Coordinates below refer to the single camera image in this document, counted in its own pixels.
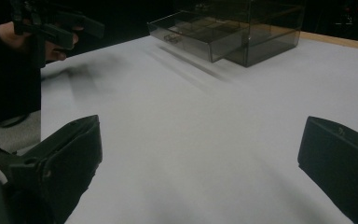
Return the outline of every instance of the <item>white tabletop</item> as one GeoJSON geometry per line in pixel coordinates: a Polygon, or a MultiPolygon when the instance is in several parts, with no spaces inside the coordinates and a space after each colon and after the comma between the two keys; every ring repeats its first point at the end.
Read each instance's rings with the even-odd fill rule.
{"type": "Polygon", "coordinates": [[[101,122],[103,163],[67,223],[351,223],[296,158],[308,116],[358,131],[358,49],[300,39],[245,68],[148,36],[42,73],[43,139],[101,122]]]}

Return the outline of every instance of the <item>transparent plastic container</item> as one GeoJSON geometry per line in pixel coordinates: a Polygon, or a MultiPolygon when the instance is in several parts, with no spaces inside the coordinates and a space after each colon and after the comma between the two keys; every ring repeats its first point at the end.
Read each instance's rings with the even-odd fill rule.
{"type": "Polygon", "coordinates": [[[181,10],[149,22],[152,36],[209,62],[251,66],[294,48],[305,0],[177,1],[181,10]]]}

